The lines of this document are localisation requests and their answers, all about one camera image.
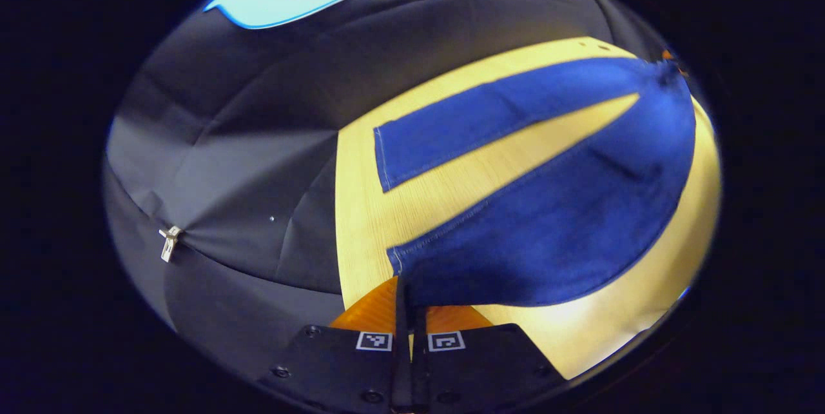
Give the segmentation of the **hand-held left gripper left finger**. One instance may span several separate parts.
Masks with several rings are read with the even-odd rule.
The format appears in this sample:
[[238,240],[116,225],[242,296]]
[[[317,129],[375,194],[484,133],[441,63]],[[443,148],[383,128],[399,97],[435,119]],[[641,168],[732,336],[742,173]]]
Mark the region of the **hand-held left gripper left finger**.
[[394,414],[410,359],[399,282],[377,285],[330,325],[302,327],[257,384],[303,414]]

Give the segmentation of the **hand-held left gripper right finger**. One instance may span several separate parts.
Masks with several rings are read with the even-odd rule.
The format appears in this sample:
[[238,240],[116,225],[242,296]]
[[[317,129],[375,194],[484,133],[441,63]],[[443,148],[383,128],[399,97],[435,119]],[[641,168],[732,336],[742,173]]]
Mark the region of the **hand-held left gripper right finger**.
[[472,306],[433,306],[416,329],[413,395],[427,414],[515,414],[568,384],[515,323]]

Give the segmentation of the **blue denim jeans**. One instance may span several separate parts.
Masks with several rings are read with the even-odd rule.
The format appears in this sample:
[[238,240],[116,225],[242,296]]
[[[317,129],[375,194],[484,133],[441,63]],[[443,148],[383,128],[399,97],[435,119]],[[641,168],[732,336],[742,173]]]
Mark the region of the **blue denim jeans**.
[[481,84],[374,127],[383,192],[528,126],[637,100],[420,237],[386,250],[411,306],[549,306],[600,290],[677,210],[695,146],[692,95],[669,59],[596,57]]

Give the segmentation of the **black backdrop cloth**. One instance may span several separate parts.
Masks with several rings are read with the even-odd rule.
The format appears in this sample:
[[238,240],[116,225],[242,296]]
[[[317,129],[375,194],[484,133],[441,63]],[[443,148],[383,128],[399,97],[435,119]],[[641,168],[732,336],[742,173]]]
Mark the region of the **black backdrop cloth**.
[[[618,0],[342,0],[268,29],[201,8],[136,73],[104,161],[107,220],[148,305],[253,378],[343,310],[338,131],[464,64],[573,37],[645,59],[663,41]],[[169,263],[161,228],[183,229]]]

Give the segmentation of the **small silver clip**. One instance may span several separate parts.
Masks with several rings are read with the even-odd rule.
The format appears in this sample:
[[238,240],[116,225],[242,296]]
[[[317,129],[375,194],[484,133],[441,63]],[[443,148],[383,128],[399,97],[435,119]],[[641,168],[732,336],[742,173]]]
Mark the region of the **small silver clip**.
[[161,259],[165,263],[169,263],[178,243],[178,237],[182,235],[183,229],[180,229],[179,226],[170,226],[168,228],[161,228],[157,232],[163,237]]

